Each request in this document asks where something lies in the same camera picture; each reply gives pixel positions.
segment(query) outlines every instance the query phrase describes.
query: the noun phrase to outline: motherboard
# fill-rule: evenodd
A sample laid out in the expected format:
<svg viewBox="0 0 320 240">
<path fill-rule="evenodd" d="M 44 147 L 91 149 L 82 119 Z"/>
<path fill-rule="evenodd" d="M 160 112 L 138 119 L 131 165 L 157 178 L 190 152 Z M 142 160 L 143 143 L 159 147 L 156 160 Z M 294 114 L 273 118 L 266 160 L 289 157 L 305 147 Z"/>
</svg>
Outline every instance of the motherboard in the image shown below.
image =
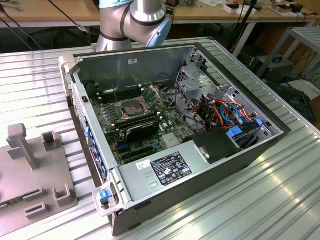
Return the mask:
<svg viewBox="0 0 320 240">
<path fill-rule="evenodd" d="M 177 146 L 194 133 L 177 111 L 168 87 L 146 87 L 98 94 L 91 99 L 120 166 Z"/>
</svg>

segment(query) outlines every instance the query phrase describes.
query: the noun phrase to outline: gray mount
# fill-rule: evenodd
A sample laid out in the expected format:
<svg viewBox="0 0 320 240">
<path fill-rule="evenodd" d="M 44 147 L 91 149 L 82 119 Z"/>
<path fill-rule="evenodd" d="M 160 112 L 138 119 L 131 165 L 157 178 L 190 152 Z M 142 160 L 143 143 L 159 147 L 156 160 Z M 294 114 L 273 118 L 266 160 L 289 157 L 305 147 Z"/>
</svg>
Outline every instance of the gray mount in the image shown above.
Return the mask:
<svg viewBox="0 0 320 240">
<path fill-rule="evenodd" d="M 0 237 L 78 203 L 61 136 L 26 136 L 22 123 L 10 125 L 0 147 Z"/>
</svg>

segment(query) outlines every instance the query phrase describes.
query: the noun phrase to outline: blue latch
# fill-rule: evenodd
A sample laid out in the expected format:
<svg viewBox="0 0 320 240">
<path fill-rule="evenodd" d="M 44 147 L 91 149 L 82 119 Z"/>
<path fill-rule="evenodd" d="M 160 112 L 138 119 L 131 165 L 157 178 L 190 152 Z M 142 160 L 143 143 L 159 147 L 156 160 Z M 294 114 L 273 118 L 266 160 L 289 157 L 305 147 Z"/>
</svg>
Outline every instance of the blue latch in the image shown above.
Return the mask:
<svg viewBox="0 0 320 240">
<path fill-rule="evenodd" d="M 234 126 L 232 128 L 229 128 L 229 131 L 227 133 L 229 134 L 230 137 L 233 138 L 239 134 L 242 134 L 243 131 L 240 129 L 240 127 Z"/>
<path fill-rule="evenodd" d="M 264 124 L 263 122 L 262 122 L 262 120 L 261 119 L 257 119 L 256 121 L 256 124 L 258 124 L 258 126 L 260 127 L 262 124 Z"/>
<path fill-rule="evenodd" d="M 90 131 L 90 128 L 87 126 L 84 132 L 86 137 L 88 137 L 89 131 Z"/>
<path fill-rule="evenodd" d="M 107 199 L 112 197 L 112 192 L 111 192 L 110 188 L 99 192 L 99 194 L 100 194 L 100 198 L 101 198 L 100 202 L 106 201 Z"/>
</svg>

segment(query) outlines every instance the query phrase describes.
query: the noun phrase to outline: blue cable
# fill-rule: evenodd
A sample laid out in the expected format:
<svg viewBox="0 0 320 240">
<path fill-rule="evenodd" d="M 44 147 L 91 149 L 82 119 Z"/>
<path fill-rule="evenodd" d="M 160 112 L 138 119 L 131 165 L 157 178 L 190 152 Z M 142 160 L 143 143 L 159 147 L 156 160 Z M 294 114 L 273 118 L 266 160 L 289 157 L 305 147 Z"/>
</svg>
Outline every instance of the blue cable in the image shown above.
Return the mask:
<svg viewBox="0 0 320 240">
<path fill-rule="evenodd" d="M 233 107 L 234 110 L 235 110 L 235 112 L 236 112 L 236 114 L 237 114 L 237 115 L 239 116 L 239 118 L 241 119 L 241 121 L 244 122 L 244 123 L 248 123 L 248 121 L 239 113 L 237 107 L 236 107 L 234 104 L 232 104 L 231 102 L 226 102 L 226 103 L 224 103 L 224 104 L 227 104 L 227 105 L 230 105 L 231 107 Z M 232 123 L 232 125 L 235 126 L 235 124 L 234 124 L 233 121 L 231 121 L 231 120 L 229 120 L 229 119 L 226 118 L 226 116 L 225 116 L 225 114 L 224 114 L 224 108 L 223 108 L 223 107 L 224 107 L 224 104 L 222 104 L 221 107 L 220 107 L 221 115 L 222 115 L 222 117 L 224 118 L 224 120 Z"/>
<path fill-rule="evenodd" d="M 225 114 L 224 114 L 224 105 L 222 104 L 221 107 L 220 107 L 220 112 L 221 112 L 221 115 L 223 117 L 224 120 L 226 120 L 227 122 L 229 123 L 232 123 L 233 126 L 235 126 L 234 122 L 229 120 L 228 118 L 226 118 Z"/>
<path fill-rule="evenodd" d="M 231 105 L 231 106 L 234 108 L 236 114 L 238 114 L 238 116 L 239 116 L 239 118 L 241 119 L 242 122 L 244 122 L 244 123 L 247 123 L 247 122 L 248 122 L 248 121 L 240 114 L 240 112 L 238 111 L 238 108 L 237 108 L 233 103 L 228 102 L 228 104 Z"/>
</svg>

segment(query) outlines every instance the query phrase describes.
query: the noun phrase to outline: sticker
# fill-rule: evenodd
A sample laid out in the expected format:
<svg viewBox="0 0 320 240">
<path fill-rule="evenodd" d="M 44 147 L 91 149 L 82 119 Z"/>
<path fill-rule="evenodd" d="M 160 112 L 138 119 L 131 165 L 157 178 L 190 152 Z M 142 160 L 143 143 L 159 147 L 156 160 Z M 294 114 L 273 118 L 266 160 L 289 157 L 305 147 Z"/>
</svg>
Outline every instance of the sticker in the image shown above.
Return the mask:
<svg viewBox="0 0 320 240">
<path fill-rule="evenodd" d="M 144 160 L 144 161 L 141 161 L 141 162 L 138 162 L 135 164 L 136 167 L 138 168 L 138 170 L 142 170 L 142 169 L 145 169 L 147 167 L 150 167 L 150 160 L 147 159 L 147 160 Z"/>
<path fill-rule="evenodd" d="M 129 60 L 128 60 L 128 65 L 129 65 L 129 64 L 136 64 L 137 62 L 138 62 L 138 58 L 129 59 Z"/>
<path fill-rule="evenodd" d="M 163 186 L 192 174 L 188 164 L 178 151 L 151 162 L 151 167 Z"/>
</svg>

